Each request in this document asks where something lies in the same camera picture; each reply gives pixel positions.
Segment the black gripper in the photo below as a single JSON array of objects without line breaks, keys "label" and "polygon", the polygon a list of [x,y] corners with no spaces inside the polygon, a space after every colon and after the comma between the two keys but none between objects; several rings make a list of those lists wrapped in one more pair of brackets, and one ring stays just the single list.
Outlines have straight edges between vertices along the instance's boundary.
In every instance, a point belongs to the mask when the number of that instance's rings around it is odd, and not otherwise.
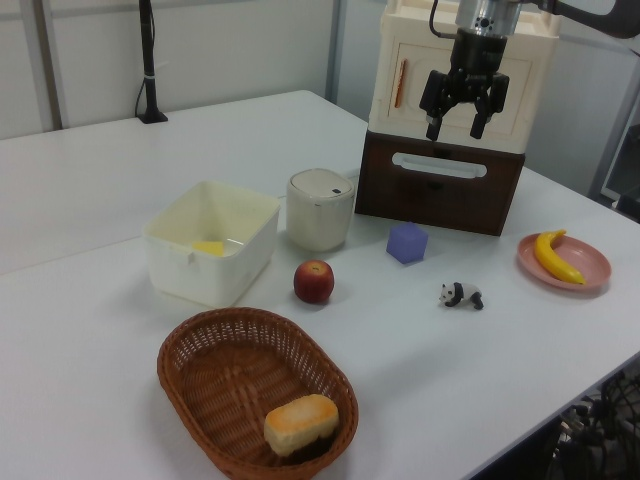
[{"label": "black gripper", "polygon": [[480,35],[459,28],[450,57],[449,74],[432,70],[419,102],[428,123],[426,138],[437,141],[444,116],[464,100],[461,79],[471,77],[468,93],[476,114],[470,136],[481,139],[486,124],[501,113],[506,101],[509,77],[500,72],[507,36]]}]

